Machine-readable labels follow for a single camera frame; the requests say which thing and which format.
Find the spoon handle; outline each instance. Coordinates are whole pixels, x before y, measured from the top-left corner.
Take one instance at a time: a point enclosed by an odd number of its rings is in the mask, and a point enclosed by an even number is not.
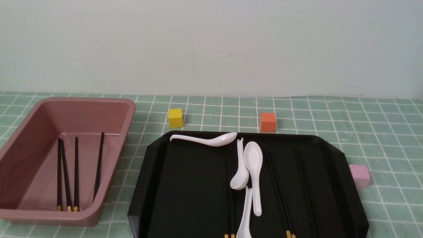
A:
[[[204,145],[209,145],[208,140],[197,138],[197,137],[192,137],[192,136],[172,135],[170,137],[170,141],[172,141],[173,139],[181,139],[181,140],[185,140],[185,141],[192,141],[192,142],[197,142],[197,143],[204,144]]]
[[[250,234],[250,214],[251,214],[251,200],[253,199],[253,190],[245,187],[245,202],[244,211],[242,212],[241,223],[239,224],[237,238],[251,238]]]
[[[253,207],[254,214],[256,216],[261,216],[261,198],[260,198],[260,183],[259,179],[252,179],[253,182]]]
[[[247,169],[244,162],[244,146],[242,143],[244,142],[244,138],[236,141],[237,149],[238,149],[238,170],[240,169]]]

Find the white wall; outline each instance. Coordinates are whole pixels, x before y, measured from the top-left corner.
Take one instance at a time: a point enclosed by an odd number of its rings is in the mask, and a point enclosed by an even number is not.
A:
[[[5,90],[423,98],[423,1],[2,0]]]

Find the wooden cube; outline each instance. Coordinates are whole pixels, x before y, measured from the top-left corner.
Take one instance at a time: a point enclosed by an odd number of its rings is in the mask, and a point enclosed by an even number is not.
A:
[[[273,112],[261,113],[260,132],[276,132],[276,116]]]
[[[182,108],[169,109],[169,128],[183,127],[184,122],[182,121]]]
[[[357,188],[366,188],[369,186],[370,173],[366,165],[350,164],[349,170],[351,171],[352,178]]]

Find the pink plastic tray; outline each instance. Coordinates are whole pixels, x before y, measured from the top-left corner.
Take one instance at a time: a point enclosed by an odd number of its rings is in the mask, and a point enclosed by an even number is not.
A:
[[[97,224],[134,112],[135,103],[127,99],[52,97],[38,102],[0,150],[0,218],[26,224]],[[93,202],[101,132],[102,170]],[[73,199],[75,136],[81,211],[58,212],[57,139],[65,143]],[[63,178],[62,183],[66,208]]]

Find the pink block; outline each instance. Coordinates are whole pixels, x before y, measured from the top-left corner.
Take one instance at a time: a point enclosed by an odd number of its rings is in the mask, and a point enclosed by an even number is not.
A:
[[[370,173],[367,166],[362,164],[350,164],[352,178],[357,188],[366,188],[370,183]]]

